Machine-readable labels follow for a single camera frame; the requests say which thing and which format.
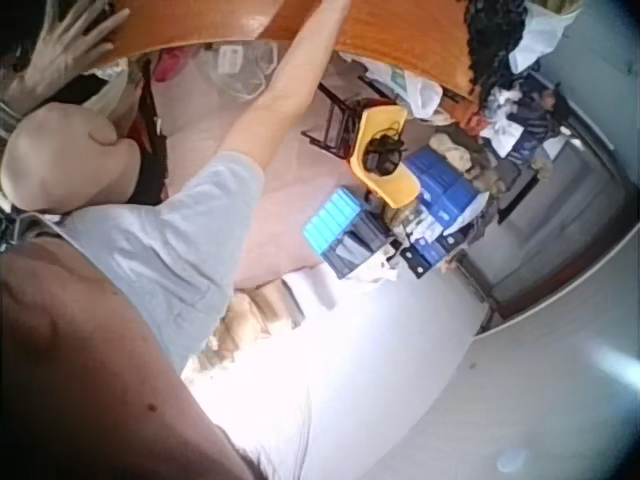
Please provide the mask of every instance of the gray t-shirt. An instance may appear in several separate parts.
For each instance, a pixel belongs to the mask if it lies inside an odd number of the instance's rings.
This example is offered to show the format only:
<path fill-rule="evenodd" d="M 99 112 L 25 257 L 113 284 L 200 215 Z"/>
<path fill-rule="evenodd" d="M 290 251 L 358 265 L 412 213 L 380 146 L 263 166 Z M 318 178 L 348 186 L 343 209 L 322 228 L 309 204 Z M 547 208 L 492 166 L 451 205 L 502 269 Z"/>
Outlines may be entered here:
<path fill-rule="evenodd" d="M 59 230 L 131 301 L 180 373 L 226 311 L 263 186 L 253 160 L 223 152 L 160 206 L 85 208 Z"/>

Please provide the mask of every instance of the person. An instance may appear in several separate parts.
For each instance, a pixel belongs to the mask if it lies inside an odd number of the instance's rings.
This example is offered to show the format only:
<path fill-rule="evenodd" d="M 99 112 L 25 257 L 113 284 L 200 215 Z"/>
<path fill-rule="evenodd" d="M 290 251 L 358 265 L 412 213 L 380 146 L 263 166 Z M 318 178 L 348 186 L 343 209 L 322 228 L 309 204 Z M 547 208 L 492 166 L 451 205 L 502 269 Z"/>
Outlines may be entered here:
<path fill-rule="evenodd" d="M 163 204 L 88 207 L 61 226 L 19 219 L 0 286 L 5 451 L 22 469 L 293 478 L 236 447 L 179 372 L 225 311 L 263 170 L 310 105 L 350 6 L 320 2 L 218 153 Z"/>
<path fill-rule="evenodd" d="M 18 75 L 3 70 L 8 85 L 0 97 L 0 185 L 19 211 L 63 214 L 89 205 L 160 201 L 164 174 L 155 175 L 159 180 L 148 193 L 144 174 L 157 169 L 124 138 L 137 112 L 139 83 L 127 84 L 127 78 L 109 83 L 86 103 L 93 109 L 50 103 L 67 98 L 61 92 L 77 86 L 78 79 L 96 83 L 83 73 L 113 49 L 108 37 L 129 16 L 122 10 L 100 21 L 108 5 L 79 0 L 59 21 L 58 2 L 47 0 L 27 68 Z M 22 37 L 5 39 L 0 56 L 9 56 Z"/>

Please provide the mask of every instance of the finger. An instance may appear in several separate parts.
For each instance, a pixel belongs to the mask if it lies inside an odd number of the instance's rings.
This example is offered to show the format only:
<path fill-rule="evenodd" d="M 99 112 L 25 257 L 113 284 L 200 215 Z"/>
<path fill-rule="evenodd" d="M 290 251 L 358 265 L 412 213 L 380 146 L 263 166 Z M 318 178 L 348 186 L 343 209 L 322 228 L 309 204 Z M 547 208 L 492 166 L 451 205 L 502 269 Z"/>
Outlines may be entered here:
<path fill-rule="evenodd" d="M 79 72 L 78 75 L 87 72 L 94 68 L 98 63 L 98 60 L 104 55 L 113 50 L 113 43 L 104 42 L 88 51 L 80 62 L 78 62 Z"/>
<path fill-rule="evenodd" d="M 69 29 L 71 29 L 73 25 L 75 25 L 75 23 L 78 21 L 78 18 L 80 18 L 84 13 L 86 13 L 87 9 L 89 8 L 89 5 L 91 5 L 91 7 L 95 7 L 97 5 L 100 5 L 100 7 L 102 7 L 104 5 L 104 0 L 98 0 L 97 2 L 95 2 L 94 0 L 78 0 L 78 2 L 73 6 L 73 8 L 69 10 L 67 17 L 64 19 L 64 21 L 60 25 L 60 29 L 59 29 L 60 33 L 64 33 Z"/>
<path fill-rule="evenodd" d="M 108 18 L 96 28 L 94 28 L 84 40 L 86 49 L 90 49 L 94 45 L 100 43 L 104 38 L 113 32 L 116 28 L 121 26 L 127 18 L 129 18 L 129 14 L 131 11 L 128 8 L 124 10 L 120 10 L 118 13 Z"/>
<path fill-rule="evenodd" d="M 75 24 L 71 25 L 66 38 L 68 41 L 79 37 L 84 33 L 89 25 L 100 15 L 100 12 L 104 10 L 106 0 L 98 0 L 91 7 L 85 10 L 82 15 L 76 20 Z"/>
<path fill-rule="evenodd" d="M 47 0 L 47 5 L 44 10 L 44 22 L 42 24 L 42 31 L 40 32 L 40 38 L 50 33 L 53 30 L 53 26 L 58 20 L 58 0 Z"/>

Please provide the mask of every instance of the yellow chair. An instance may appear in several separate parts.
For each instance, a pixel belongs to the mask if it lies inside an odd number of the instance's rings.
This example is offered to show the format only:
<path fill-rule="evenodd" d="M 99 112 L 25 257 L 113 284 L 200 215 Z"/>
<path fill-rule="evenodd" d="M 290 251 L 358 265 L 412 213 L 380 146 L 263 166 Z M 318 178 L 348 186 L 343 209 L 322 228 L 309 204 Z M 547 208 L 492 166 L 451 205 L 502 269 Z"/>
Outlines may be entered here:
<path fill-rule="evenodd" d="M 349 159 L 351 169 L 364 184 L 392 208 L 411 203 L 420 194 L 420 182 L 400 163 L 395 172 L 386 177 L 369 173 L 364 169 L 364 153 L 369 142 L 390 131 L 402 132 L 407 121 L 407 111 L 398 105 L 381 105 L 368 108 L 360 120 L 360 128 L 353 155 Z"/>

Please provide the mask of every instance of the wooden table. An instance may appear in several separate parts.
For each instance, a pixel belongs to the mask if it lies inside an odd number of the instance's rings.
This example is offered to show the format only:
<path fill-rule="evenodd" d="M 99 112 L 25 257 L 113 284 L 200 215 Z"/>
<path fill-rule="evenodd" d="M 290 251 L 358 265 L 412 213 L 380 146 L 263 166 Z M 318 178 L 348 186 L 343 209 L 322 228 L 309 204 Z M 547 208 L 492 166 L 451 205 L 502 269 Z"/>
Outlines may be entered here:
<path fill-rule="evenodd" d="M 292 40 L 316 0 L 117 0 L 131 18 L 114 57 L 223 40 Z M 398 65 L 471 98 L 464 23 L 456 0 L 353 0 L 337 49 Z"/>

